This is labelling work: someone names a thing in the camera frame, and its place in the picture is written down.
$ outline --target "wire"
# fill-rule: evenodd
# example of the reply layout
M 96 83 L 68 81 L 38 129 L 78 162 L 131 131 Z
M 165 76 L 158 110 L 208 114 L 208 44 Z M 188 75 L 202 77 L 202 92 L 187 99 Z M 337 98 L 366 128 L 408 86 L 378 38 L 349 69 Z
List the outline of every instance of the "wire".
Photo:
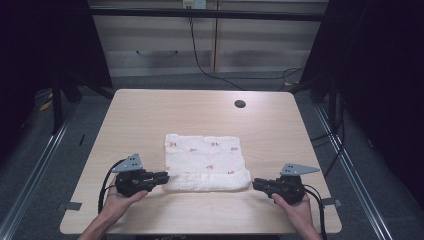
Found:
M 98 213 L 100 213 L 103 209 L 103 201 L 105 199 L 105 193 L 106 193 L 106 190 L 110 188 L 110 187 L 106 188 L 106 183 L 107 183 L 107 180 L 109 179 L 110 173 L 112 172 L 112 169 L 114 169 L 123 161 L 125 161 L 125 159 L 119 160 L 117 163 L 113 164 L 113 166 L 109 169 L 109 171 L 106 174 L 105 180 L 103 181 L 102 189 L 100 190 L 100 194 L 99 194 Z
M 344 124 L 343 123 L 343 121 L 344 121 L 344 111 L 345 111 L 345 104 L 344 104 L 344 101 L 342 101 L 342 95 L 340 95 L 340 93 L 339 93 L 339 119 L 338 119 L 337 124 L 336 124 L 336 129 L 339 129 L 340 126 L 342 124 Z M 313 142 L 313 141 L 316 141 L 316 140 L 326 138 L 326 137 L 331 136 L 331 135 L 334 135 L 334 132 L 324 133 L 320 136 L 311 138 L 310 141 Z
M 305 192 L 309 193 L 310 195 L 312 195 L 315 200 L 318 203 L 318 208 L 319 208 L 319 220 L 320 220 L 320 225 L 321 225 L 321 236 L 323 240 L 327 240 L 327 232 L 325 230 L 325 219 L 324 219 L 324 205 L 322 204 L 322 198 L 321 195 L 319 194 L 318 190 L 316 190 L 314 187 L 309 186 L 309 185 L 303 185 L 304 187 L 309 187 L 311 189 L 313 189 L 315 193 L 313 193 L 312 191 L 308 190 L 305 188 Z
M 303 70 L 303 68 L 304 68 L 304 66 L 302 66 L 302 67 L 299 67 L 299 68 L 288 68 L 288 69 L 286 69 L 286 70 L 284 70 L 283 71 L 283 75 L 282 76 L 279 76 L 279 77 L 218 77 L 218 76 L 214 76 L 214 75 L 211 75 L 211 74 L 208 74 L 208 73 L 206 73 L 203 69 L 202 69 L 202 67 L 200 66 L 200 63 L 199 63 L 199 58 L 198 58 L 198 56 L 197 56 L 197 49 L 196 49 L 196 42 L 195 42 L 195 40 L 194 40 L 194 27 L 193 27 L 193 18 L 188 18 L 188 20 L 189 20 L 189 22 L 190 22 L 190 32 L 191 32 L 191 40 L 192 40 L 192 42 L 193 42 L 193 50 L 194 50 L 194 57 L 195 57 L 195 59 L 196 59 L 196 64 L 197 64 L 197 67 L 199 68 L 199 70 L 203 73 L 203 74 L 205 74 L 206 76 L 208 76 L 208 77 L 210 77 L 210 78 L 214 78 L 214 79 L 219 79 L 219 80 L 222 80 L 222 81 L 224 81 L 224 82 L 226 82 L 226 83 L 228 83 L 228 84 L 231 84 L 232 86 L 234 86 L 234 87 L 236 87 L 236 88 L 238 88 L 238 89 L 240 89 L 240 90 L 242 90 L 242 91 L 247 91 L 246 89 L 244 89 L 244 88 L 242 88 L 242 87 L 240 87 L 240 86 L 238 86 L 238 85 L 236 85 L 236 84 L 234 84 L 234 83 L 232 83 L 231 81 L 229 81 L 229 80 L 237 80 L 237 79 L 259 79 L 259 80 L 278 80 L 278 79 L 283 79 L 283 84 L 281 85 L 281 87 L 277 90 L 277 91 L 281 91 L 283 88 L 284 88 L 284 86 L 285 86 L 285 78 L 286 77 L 288 77 L 288 76 L 290 76 L 290 75 L 293 75 L 294 73 L 296 73 L 297 71 L 300 71 L 300 70 Z
M 318 144 L 318 145 L 315 145 L 315 146 L 312 146 L 313 148 L 319 148 L 319 147 L 321 147 L 321 146 L 324 146 L 324 145 L 326 145 L 326 144 L 328 144 L 330 142 L 330 140 L 327 140 L 327 141 L 325 141 L 324 143 L 321 143 L 321 144 Z
M 290 89 L 289 92 L 294 95 L 294 94 L 296 94 L 296 93 L 298 93 L 298 92 L 300 92 L 300 91 L 308 88 L 310 85 L 312 85 L 313 83 L 319 81 L 324 76 L 325 76 L 324 73 L 320 73 L 320 74 L 316 75 L 315 77 L 313 77 L 309 81 L 303 81 L 302 83 L 299 83 L 296 87 Z
M 346 136 L 346 129 L 345 129 L 345 125 L 344 125 L 345 104 L 344 104 L 344 101 L 343 101 L 343 98 L 342 98 L 341 95 L 339 97 L 339 106 L 340 106 L 340 121 L 341 121 L 341 126 L 342 126 L 342 133 L 343 133 L 342 139 L 340 141 L 340 144 L 337 144 L 337 147 L 338 147 L 339 150 L 337 151 L 337 154 L 334 157 L 334 159 L 331 161 L 330 166 L 328 167 L 327 171 L 324 173 L 324 178 L 326 178 L 328 173 L 330 173 L 331 169 L 333 168 L 334 164 L 336 163 L 337 159 L 339 158 L 341 152 L 344 150 L 345 136 Z
M 113 187 L 116 187 L 116 185 L 109 186 L 109 187 L 106 188 L 106 190 L 108 190 L 109 188 L 113 188 Z

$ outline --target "black circular object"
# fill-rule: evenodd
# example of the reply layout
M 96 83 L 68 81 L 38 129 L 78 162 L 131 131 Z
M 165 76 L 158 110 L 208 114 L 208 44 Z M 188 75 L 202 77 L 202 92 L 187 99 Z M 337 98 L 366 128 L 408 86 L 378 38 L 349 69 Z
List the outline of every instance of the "black circular object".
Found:
M 238 108 L 244 108 L 246 107 L 246 102 L 243 100 L 237 100 L 234 102 L 234 105 L 236 105 Z

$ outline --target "human hand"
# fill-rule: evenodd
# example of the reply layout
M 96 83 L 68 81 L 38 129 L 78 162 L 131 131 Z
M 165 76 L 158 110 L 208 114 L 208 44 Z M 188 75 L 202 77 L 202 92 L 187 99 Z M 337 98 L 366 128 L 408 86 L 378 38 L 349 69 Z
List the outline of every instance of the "human hand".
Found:
M 115 224 L 135 202 L 140 201 L 147 195 L 147 191 L 140 191 L 127 198 L 118 193 L 115 187 L 116 176 L 113 178 L 107 193 L 106 201 L 100 215 L 105 215 L 107 219 Z
M 147 191 L 141 191 L 130 198 L 122 196 L 115 187 L 116 177 L 113 178 L 107 193 L 102 211 L 84 230 L 79 240 L 101 239 L 106 231 L 114 225 L 135 202 L 140 201 L 147 195 Z
M 317 230 L 314 228 L 308 194 L 305 194 L 302 201 L 296 205 L 289 205 L 276 193 L 272 194 L 272 199 L 283 209 L 290 224 L 303 239 L 321 239 Z

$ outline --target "cable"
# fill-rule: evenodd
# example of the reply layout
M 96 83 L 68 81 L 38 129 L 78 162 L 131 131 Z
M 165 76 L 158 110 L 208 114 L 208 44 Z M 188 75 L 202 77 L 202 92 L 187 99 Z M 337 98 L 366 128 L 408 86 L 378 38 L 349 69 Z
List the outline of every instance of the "cable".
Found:
M 319 147 L 321 147 L 321 146 L 324 146 L 324 145 L 326 145 L 326 144 L 328 144 L 330 142 L 330 140 L 327 140 L 326 142 L 324 142 L 324 143 L 321 143 L 321 144 L 318 144 L 318 145 L 316 145 L 316 146 L 312 146 L 313 148 L 319 148 Z
M 358 25 L 357 25 L 357 27 L 356 27 L 355 34 L 353 35 L 353 39 L 352 39 L 352 41 L 351 41 L 351 42 L 350 42 L 350 44 L 349 44 L 349 49 L 348 49 L 348 52 L 347 52 L 347 54 L 346 54 L 346 57 L 344 58 L 344 61 L 343 61 L 343 64 L 342 64 L 342 67 L 341 67 L 340 71 L 341 71 L 341 70 L 343 70 L 343 69 L 345 68 L 345 66 L 346 66 L 346 63 L 347 63 L 347 61 L 348 61 L 349 55 L 351 54 L 351 51 L 352 51 L 353 45 L 354 45 L 354 43 L 355 43 L 355 41 L 356 41 L 356 38 L 358 37 L 358 32 L 359 32 L 360 26 L 362 25 L 362 21 L 363 21 L 363 19 L 364 19 L 365 12 L 367 11 L 368 6 L 369 6 L 370 2 L 371 2 L 370 0 L 368 0 L 368 1 L 367 1 L 366 5 L 365 5 L 365 7 L 364 7 L 364 10 L 362 11 L 362 15 L 361 15 L 361 17 L 360 17 L 360 19 L 359 19 L 359 23 L 358 23 Z M 333 161 L 331 162 L 329 169 L 328 169 L 328 170 L 327 170 L 327 172 L 324 174 L 324 178 L 325 178 L 325 177 L 328 175 L 328 173 L 330 172 L 331 168 L 333 167 L 334 163 L 336 162 L 337 158 L 339 157 L 339 155 L 340 155 L 340 153 L 341 153 L 342 149 L 344 149 L 344 146 L 343 146 L 343 144 L 344 144 L 344 136 L 345 136 L 345 132 L 344 132 L 344 131 L 345 131 L 345 129 L 344 129 L 344 124 L 343 124 L 343 138 L 342 138 L 341 144 L 339 145 L 339 150 L 338 150 L 338 152 L 337 152 L 336 157 L 335 157 L 335 158 L 333 159 Z
M 282 84 L 282 86 L 277 90 L 277 91 L 281 91 L 283 88 L 284 88 L 284 86 L 285 86 L 285 78 L 286 77 L 288 77 L 288 76 L 290 76 L 290 75 L 292 75 L 292 74 L 294 74 L 294 73 L 296 73 L 297 71 L 299 71 L 299 70 L 303 70 L 303 68 L 304 68 L 304 66 L 302 66 L 302 67 L 299 67 L 299 68 L 288 68 L 288 69 L 286 69 L 286 70 L 284 70 L 283 71 L 283 75 L 282 76 L 280 76 L 280 77 L 226 77 L 226 78 L 224 78 L 224 77 L 218 77 L 218 76 L 213 76 L 213 75 L 210 75 L 210 74 L 208 74 L 208 73 L 206 73 L 203 69 L 202 69 L 202 67 L 200 66 L 200 63 L 199 63 L 199 58 L 198 58 L 198 56 L 197 56 L 197 49 L 196 49 L 196 42 L 195 42 L 195 40 L 194 40 L 194 27 L 193 27 L 193 19 L 190 17 L 190 18 L 188 18 L 189 19 L 189 23 L 190 23 L 190 32 L 191 32 L 191 40 L 192 40 L 192 42 L 193 42 L 193 50 L 194 50 L 194 57 L 195 57 L 195 59 L 196 59 L 196 64 L 197 64 L 197 67 L 199 68 L 199 70 L 203 73 L 203 74 L 205 74 L 206 76 L 208 76 L 208 77 L 210 77 L 210 78 L 214 78 L 214 79 L 219 79 L 219 80 L 222 80 L 222 81 L 224 81 L 224 82 L 226 82 L 226 83 L 228 83 L 228 84 L 231 84 L 232 86 L 234 86 L 234 87 L 236 87 L 236 88 L 238 88 L 238 89 L 240 89 L 240 90 L 242 90 L 242 91 L 247 91 L 246 89 L 244 89 L 244 88 L 242 88 L 242 87 L 240 87 L 240 86 L 238 86 L 238 85 L 236 85 L 236 84 L 234 84 L 234 83 L 232 83 L 231 81 L 229 81 L 229 80 L 236 80 L 236 79 L 259 79 L 259 80 L 277 80 L 277 79 L 283 79 L 284 81 L 283 81 L 283 84 Z
M 109 188 L 113 188 L 113 187 L 116 187 L 116 185 L 109 186 L 109 187 L 106 188 L 106 190 L 108 190 Z
M 327 171 L 324 173 L 324 178 L 327 177 L 328 173 L 331 171 L 331 169 L 333 168 L 334 164 L 336 163 L 337 159 L 340 156 L 340 153 L 344 150 L 344 141 L 345 141 L 345 136 L 346 136 L 346 129 L 345 129 L 345 125 L 344 125 L 344 108 L 345 108 L 345 104 L 343 101 L 342 96 L 340 95 L 339 97 L 339 105 L 340 105 L 340 121 L 341 121 L 341 126 L 342 126 L 342 139 L 340 141 L 340 144 L 337 144 L 338 146 L 338 151 L 336 156 L 334 157 L 334 159 L 331 161 L 330 166 L 328 167 Z
M 313 83 L 315 83 L 316 81 L 324 77 L 324 75 L 325 75 L 324 73 L 318 74 L 317 76 L 313 77 L 311 80 L 306 82 L 304 81 L 303 83 L 298 84 L 296 87 L 290 89 L 289 92 L 294 95 L 302 91 L 303 89 L 308 88 L 310 85 L 312 85 Z
M 106 184 L 112 172 L 112 169 L 114 169 L 116 166 L 118 166 L 118 164 L 122 163 L 123 161 L 125 161 L 125 159 L 119 160 L 117 163 L 113 164 L 113 166 L 109 169 L 109 171 L 106 174 L 105 180 L 103 181 L 102 189 L 100 190 L 100 194 L 99 194 L 98 213 L 100 213 L 103 209 L 103 201 L 105 199 L 105 193 L 106 193 L 106 190 L 109 189 L 109 187 L 106 188 Z
M 327 232 L 325 231 L 325 219 L 324 219 L 324 205 L 322 204 L 322 199 L 321 199 L 321 195 L 319 194 L 319 192 L 312 186 L 309 185 L 303 185 L 304 187 L 309 187 L 311 189 L 313 189 L 315 193 L 313 193 L 312 191 L 308 190 L 305 188 L 305 192 L 309 193 L 310 195 L 312 195 L 315 200 L 318 203 L 318 208 L 319 208 L 319 220 L 320 220 L 320 225 L 321 225 L 321 236 L 323 240 L 327 240 Z
M 341 126 L 342 124 L 344 124 L 344 122 L 343 122 L 343 121 L 344 121 L 344 111 L 345 111 L 345 104 L 344 104 L 344 101 L 343 101 L 342 95 L 340 95 L 340 93 L 339 93 L 339 119 L 338 119 L 337 124 L 336 124 L 336 131 L 340 128 L 340 126 Z M 320 136 L 317 136 L 317 137 L 311 138 L 311 139 L 310 139 L 310 141 L 311 141 L 311 142 L 313 142 L 313 141 L 317 141 L 317 140 L 320 140 L 320 139 L 326 138 L 326 137 L 331 136 L 331 135 L 335 135 L 335 133 L 334 133 L 333 131 L 331 131 L 331 132 L 329 132 L 329 133 L 324 133 L 324 134 L 322 134 L 322 135 L 320 135 Z

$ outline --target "controller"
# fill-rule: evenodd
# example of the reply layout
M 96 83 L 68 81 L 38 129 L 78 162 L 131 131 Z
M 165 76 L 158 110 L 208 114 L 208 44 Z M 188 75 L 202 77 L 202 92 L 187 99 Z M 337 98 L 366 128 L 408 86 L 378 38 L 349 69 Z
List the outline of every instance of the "controller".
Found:
M 167 172 L 147 172 L 138 153 L 121 160 L 112 168 L 112 172 L 118 173 L 115 186 L 125 197 L 143 190 L 151 192 L 156 185 L 166 184 L 169 180 Z
M 272 194 L 276 193 L 289 205 L 299 203 L 305 195 L 305 188 L 300 176 L 281 176 L 275 180 L 255 178 L 252 184 L 253 189 L 264 192 L 268 198 L 272 198 Z
M 137 192 L 151 192 L 156 185 L 168 183 L 167 172 L 147 172 L 145 169 L 120 172 L 116 176 L 115 185 L 118 192 L 125 197 L 131 197 Z
M 272 194 L 280 195 L 289 205 L 295 205 L 305 196 L 305 187 L 300 175 L 319 171 L 319 168 L 287 163 L 280 171 L 280 177 L 275 180 L 255 178 L 253 189 L 264 192 L 268 198 Z

